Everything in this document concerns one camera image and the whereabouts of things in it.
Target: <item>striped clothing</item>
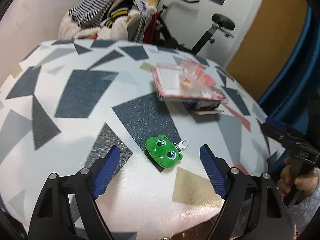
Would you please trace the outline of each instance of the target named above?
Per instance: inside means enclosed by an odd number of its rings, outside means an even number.
[[[69,15],[81,27],[98,27],[113,2],[114,0],[83,0],[78,6],[69,10]],[[149,17],[146,0],[133,0],[133,2],[141,14],[134,41],[142,43]]]

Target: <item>white wall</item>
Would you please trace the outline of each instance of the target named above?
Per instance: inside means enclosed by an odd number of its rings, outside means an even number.
[[[213,36],[215,43],[207,43],[199,52],[200,56],[212,59],[226,68],[250,28],[261,2],[262,0],[225,0],[221,6],[209,0],[200,0],[199,4],[164,0],[164,4],[170,6],[164,20],[178,42],[190,49],[211,27],[213,14],[220,13],[233,20],[236,27],[231,33],[235,38],[228,39],[222,32],[216,32]]]
[[[199,53],[226,67],[259,8],[262,0],[225,0],[222,6],[209,0],[189,5],[179,0],[163,0],[170,6],[164,19],[172,35],[192,48],[212,24],[211,16],[221,13],[235,23],[234,39],[215,33],[217,40]],[[0,84],[37,44],[57,38],[63,15],[81,0],[14,0],[0,21]]]

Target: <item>metal screw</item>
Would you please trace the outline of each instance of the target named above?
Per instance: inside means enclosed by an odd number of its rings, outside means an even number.
[[[231,168],[231,173],[238,174],[239,170],[237,168]]]
[[[49,179],[55,179],[57,177],[57,173],[51,173],[49,175]]]
[[[88,168],[82,168],[80,171],[81,174],[87,174],[88,172],[89,172]]]
[[[268,173],[263,173],[262,177],[264,179],[270,179],[270,175]]]

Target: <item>plush frog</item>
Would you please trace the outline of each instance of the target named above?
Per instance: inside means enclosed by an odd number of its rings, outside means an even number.
[[[146,141],[146,148],[156,163],[163,168],[171,168],[182,159],[182,154],[164,135],[150,137]]]

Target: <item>person's hand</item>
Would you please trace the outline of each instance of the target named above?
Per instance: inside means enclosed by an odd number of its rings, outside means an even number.
[[[315,169],[306,175],[301,175],[294,179],[290,171],[291,158],[286,158],[284,164],[287,166],[281,172],[281,179],[278,181],[278,188],[281,198],[288,195],[292,189],[293,184],[297,189],[302,190],[298,202],[303,201],[307,197],[311,196],[318,186],[319,177]]]

